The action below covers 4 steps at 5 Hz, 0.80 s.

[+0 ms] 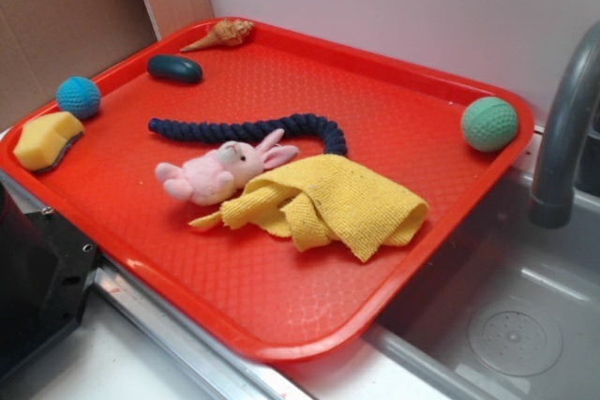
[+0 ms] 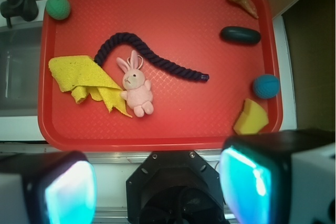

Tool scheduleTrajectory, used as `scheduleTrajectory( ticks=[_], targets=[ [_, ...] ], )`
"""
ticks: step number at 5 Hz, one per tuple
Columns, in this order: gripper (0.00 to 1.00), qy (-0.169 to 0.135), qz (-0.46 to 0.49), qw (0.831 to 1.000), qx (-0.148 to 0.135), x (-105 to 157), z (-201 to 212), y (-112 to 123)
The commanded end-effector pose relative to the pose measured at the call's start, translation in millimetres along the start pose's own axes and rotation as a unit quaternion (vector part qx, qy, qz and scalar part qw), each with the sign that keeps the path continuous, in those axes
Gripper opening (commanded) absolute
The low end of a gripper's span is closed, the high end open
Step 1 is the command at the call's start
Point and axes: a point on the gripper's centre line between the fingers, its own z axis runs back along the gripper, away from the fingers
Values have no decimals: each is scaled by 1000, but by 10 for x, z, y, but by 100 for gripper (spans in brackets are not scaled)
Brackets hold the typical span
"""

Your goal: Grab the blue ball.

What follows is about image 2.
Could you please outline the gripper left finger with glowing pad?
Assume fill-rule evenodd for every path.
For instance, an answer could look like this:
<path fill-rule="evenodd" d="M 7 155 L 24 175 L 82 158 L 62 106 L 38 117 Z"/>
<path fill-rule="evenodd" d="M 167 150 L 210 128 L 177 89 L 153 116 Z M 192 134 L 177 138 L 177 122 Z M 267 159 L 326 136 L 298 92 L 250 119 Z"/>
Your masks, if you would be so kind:
<path fill-rule="evenodd" d="M 84 153 L 1 155 L 1 223 L 92 223 L 96 204 Z"/>

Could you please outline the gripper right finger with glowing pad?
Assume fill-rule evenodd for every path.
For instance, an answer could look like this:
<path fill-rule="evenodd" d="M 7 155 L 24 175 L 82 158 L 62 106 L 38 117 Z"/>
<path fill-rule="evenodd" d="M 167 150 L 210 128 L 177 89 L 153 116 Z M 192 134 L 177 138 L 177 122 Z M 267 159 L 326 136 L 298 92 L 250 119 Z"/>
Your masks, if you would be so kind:
<path fill-rule="evenodd" d="M 335 223 L 335 133 L 231 136 L 221 151 L 219 179 L 240 223 Z"/>

